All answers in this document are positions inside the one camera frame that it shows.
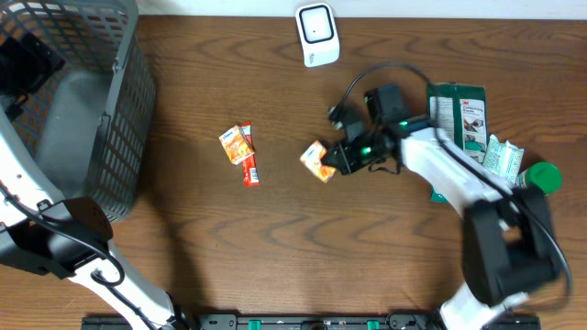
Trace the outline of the red snack packet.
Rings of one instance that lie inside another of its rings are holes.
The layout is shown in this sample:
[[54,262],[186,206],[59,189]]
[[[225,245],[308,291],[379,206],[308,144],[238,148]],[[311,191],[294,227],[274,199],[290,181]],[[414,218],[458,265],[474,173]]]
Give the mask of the red snack packet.
[[[251,146],[253,146],[250,121],[243,123],[241,127],[243,129],[247,141],[250,143]],[[244,186],[248,188],[259,186],[260,179],[257,173],[257,162],[255,159],[255,155],[251,155],[248,158],[244,159],[241,165],[243,170]]]

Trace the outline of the green 3M package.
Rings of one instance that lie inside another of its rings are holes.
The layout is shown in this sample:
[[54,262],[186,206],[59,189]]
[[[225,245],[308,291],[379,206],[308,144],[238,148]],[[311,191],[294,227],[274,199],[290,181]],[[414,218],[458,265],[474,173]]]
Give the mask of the green 3M package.
[[439,114],[439,126],[454,143],[478,163],[482,163],[488,145],[485,88],[469,84],[436,84],[437,94],[427,90],[428,114]]

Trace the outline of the orange white tissue pack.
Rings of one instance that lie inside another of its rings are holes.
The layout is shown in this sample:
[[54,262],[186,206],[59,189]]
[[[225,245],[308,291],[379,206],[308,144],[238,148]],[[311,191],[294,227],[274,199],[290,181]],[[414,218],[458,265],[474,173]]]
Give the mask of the orange white tissue pack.
[[254,149],[247,140],[241,126],[233,126],[219,138],[228,159],[234,165],[240,164],[254,154]]

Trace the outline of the white toilet wipes pack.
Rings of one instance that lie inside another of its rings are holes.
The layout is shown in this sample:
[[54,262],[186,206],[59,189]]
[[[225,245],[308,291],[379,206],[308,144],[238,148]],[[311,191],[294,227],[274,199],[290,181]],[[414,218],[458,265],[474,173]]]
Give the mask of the white toilet wipes pack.
[[515,183],[525,150],[508,140],[500,142],[495,135],[491,135],[482,166],[492,174]]

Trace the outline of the green lid seasoning jar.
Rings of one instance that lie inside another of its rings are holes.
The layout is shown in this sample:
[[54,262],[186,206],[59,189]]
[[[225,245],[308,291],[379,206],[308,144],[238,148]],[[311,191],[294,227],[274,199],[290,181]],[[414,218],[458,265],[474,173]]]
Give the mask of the green lid seasoning jar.
[[560,170],[552,163],[541,161],[520,172],[515,185],[520,188],[536,186],[545,195],[558,191],[563,183]]

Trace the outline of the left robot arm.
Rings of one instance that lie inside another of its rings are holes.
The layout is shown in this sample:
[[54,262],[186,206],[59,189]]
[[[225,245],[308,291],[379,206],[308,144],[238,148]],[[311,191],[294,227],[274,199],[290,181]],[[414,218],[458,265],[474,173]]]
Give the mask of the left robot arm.
[[133,38],[6,34],[1,45],[1,261],[84,286],[134,329],[192,329],[114,242],[134,200],[155,89]]

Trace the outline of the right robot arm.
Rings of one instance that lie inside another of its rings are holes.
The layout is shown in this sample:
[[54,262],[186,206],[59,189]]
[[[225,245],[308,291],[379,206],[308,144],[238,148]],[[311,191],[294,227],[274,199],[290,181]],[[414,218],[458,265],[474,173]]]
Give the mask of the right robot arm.
[[402,96],[365,95],[373,128],[339,102],[328,119],[345,137],[321,161],[350,175],[380,171],[393,159],[425,179],[462,219],[464,282],[425,329],[483,329],[528,301],[531,292],[569,272],[548,201],[538,187],[516,188],[471,159],[428,115],[412,117]]

